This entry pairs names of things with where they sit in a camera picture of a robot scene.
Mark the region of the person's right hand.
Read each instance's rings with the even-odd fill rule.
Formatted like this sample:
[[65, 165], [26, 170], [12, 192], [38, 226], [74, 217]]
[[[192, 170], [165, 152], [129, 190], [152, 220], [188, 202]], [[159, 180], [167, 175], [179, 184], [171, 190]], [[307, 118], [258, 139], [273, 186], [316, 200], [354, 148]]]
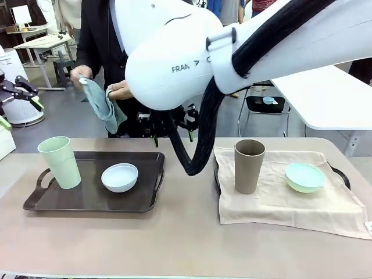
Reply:
[[79, 82], [81, 76], [83, 76], [84, 78], [92, 79], [93, 75], [91, 68], [86, 65], [80, 65], [75, 67], [70, 72], [70, 80], [72, 81], [73, 85], [78, 89], [82, 88], [82, 85]]

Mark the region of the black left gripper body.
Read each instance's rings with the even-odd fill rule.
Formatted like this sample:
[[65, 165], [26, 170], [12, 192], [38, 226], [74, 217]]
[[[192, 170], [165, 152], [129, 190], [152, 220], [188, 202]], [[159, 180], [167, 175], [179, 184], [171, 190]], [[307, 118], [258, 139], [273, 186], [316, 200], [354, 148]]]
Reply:
[[8, 90], [14, 90], [16, 88], [16, 85], [14, 82], [11, 82], [6, 79], [5, 73], [2, 70], [0, 70], [0, 72], [1, 72], [1, 108], [0, 108], [0, 111], [1, 111], [1, 116], [4, 116], [5, 113], [2, 108], [3, 101], [10, 97], [10, 93], [8, 92]]

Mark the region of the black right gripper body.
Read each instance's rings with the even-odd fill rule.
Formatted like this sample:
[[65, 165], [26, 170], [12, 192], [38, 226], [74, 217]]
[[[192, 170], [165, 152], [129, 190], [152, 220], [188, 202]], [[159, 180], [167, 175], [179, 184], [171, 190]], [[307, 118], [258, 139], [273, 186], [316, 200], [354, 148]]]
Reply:
[[136, 121], [141, 137], [160, 138], [168, 136], [170, 121], [176, 128], [181, 127], [189, 133], [195, 131], [199, 127], [199, 112], [195, 104], [164, 111], [148, 109], [138, 112]]

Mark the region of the person's left hand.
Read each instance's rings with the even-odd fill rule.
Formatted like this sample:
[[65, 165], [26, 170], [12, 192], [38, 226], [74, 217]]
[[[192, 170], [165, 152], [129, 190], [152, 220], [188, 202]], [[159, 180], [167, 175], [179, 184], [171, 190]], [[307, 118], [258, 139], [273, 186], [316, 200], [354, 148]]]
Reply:
[[111, 84], [110, 86], [108, 86], [108, 90], [108, 97], [112, 101], [124, 101], [133, 98], [126, 80], [123, 80], [119, 83]]

